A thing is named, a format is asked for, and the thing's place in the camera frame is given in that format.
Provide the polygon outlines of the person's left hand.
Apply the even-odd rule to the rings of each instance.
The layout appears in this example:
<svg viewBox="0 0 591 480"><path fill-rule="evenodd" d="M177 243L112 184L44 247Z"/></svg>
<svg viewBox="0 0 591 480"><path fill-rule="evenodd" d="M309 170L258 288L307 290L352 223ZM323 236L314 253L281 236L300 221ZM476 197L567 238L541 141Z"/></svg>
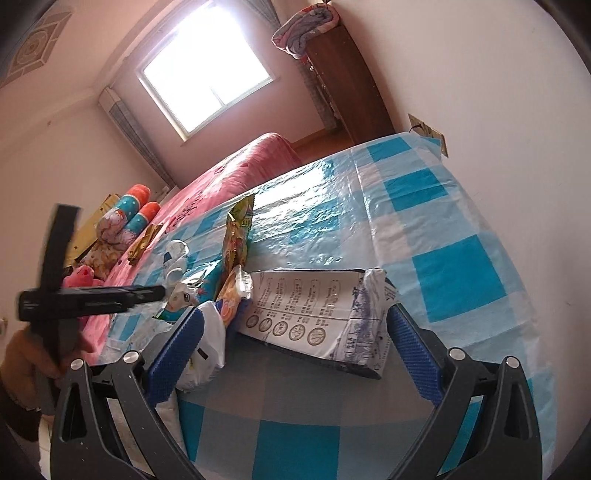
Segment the person's left hand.
<svg viewBox="0 0 591 480"><path fill-rule="evenodd" d="M94 345L81 333L74 349L55 362L43 346L42 338L29 327L17 331L8 343L1 364L1 379L5 390L18 405L33 409L40 406L36 373L49 379L61 379L71 362L85 353L93 353Z"/></svg>

